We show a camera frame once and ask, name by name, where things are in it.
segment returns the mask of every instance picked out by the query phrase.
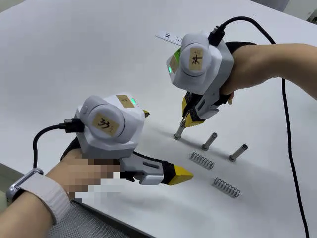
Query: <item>white table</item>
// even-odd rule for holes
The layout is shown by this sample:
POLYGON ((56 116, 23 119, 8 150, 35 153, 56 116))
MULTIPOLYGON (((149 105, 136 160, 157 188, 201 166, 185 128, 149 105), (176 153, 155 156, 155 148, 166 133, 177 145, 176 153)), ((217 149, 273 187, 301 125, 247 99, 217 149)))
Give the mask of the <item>white table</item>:
MULTIPOLYGON (((83 202, 136 229, 164 237, 303 237, 291 175, 281 80, 236 92, 232 106, 201 126, 172 135, 181 118, 184 91, 172 86, 165 67, 176 45, 160 30, 184 35, 212 30, 237 16, 257 20, 278 43, 317 45, 315 25, 245 0, 28 0, 0 14, 0 162, 22 173, 32 167, 32 140, 42 128, 71 118, 90 95, 131 92, 151 116, 137 151, 192 171, 178 186, 139 186, 124 180, 78 194, 83 202), (209 172, 188 160, 216 131, 209 172), (236 163, 226 158, 243 143, 236 163), (232 199, 210 186, 219 176, 242 194, 232 199)), ((226 29, 226 41, 266 39, 248 23, 226 29)), ((286 85, 293 156, 311 237, 317 236, 317 103, 286 85)), ((73 135, 52 131, 39 141, 39 167, 59 162, 73 135)))

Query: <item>compression spring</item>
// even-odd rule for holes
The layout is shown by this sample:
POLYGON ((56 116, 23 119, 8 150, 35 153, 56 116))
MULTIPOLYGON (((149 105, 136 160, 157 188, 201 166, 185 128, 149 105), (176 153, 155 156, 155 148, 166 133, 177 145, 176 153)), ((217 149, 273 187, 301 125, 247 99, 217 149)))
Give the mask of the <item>compression spring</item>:
POLYGON ((179 124, 179 125, 180 125, 181 127, 183 127, 183 128, 185 128, 186 118, 187 118, 187 116, 188 116, 189 113, 190 113, 189 111, 187 111, 187 113, 185 113, 183 119, 181 120, 181 122, 180 122, 180 124, 179 124))
POLYGON ((218 177, 214 179, 212 185, 228 194, 230 197, 236 198, 240 195, 240 190, 236 189, 234 186, 228 184, 218 177))
POLYGON ((196 164, 199 164, 200 166, 204 167, 207 170, 211 170, 214 166, 213 161, 207 159, 206 157, 204 157, 196 152, 192 153, 190 160, 194 161, 196 164))

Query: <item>human arm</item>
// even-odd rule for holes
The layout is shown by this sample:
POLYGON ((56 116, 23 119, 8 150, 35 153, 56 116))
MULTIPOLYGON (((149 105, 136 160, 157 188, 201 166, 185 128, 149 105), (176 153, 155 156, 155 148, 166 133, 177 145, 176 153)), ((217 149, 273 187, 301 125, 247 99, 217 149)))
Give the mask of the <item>human arm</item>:
POLYGON ((305 44, 248 45, 237 49, 230 78, 221 88, 229 95, 269 78, 283 77, 317 100, 317 47, 305 44))
MULTIPOLYGON (((113 160, 81 159, 81 150, 70 151, 46 176, 68 192, 70 200, 76 191, 88 191, 88 185, 112 178, 120 166, 113 160)), ((53 224, 44 203, 35 195, 24 192, 0 215, 0 237, 43 238, 53 224)))

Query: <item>hand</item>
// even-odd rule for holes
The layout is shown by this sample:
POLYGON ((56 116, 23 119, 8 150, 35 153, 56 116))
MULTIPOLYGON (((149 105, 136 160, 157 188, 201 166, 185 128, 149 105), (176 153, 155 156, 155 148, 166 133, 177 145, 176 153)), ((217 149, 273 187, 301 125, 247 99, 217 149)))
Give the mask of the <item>hand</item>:
POLYGON ((274 46, 247 45, 233 53, 234 66, 230 77, 221 87, 220 93, 230 95, 233 92, 256 86, 275 76, 274 46))
POLYGON ((100 179, 112 179, 120 172, 118 160, 83 159, 81 149, 71 150, 46 176, 58 182, 69 194, 88 191, 88 185, 100 185, 100 179))

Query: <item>white watch band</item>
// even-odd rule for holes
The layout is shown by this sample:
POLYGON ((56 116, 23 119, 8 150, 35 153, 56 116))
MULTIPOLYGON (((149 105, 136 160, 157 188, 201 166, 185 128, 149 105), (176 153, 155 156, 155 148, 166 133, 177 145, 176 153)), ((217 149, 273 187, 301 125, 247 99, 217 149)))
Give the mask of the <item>white watch band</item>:
POLYGON ((53 179, 35 173, 20 188, 28 191, 47 206, 53 217, 53 225, 58 223, 70 207, 69 198, 65 190, 53 179))

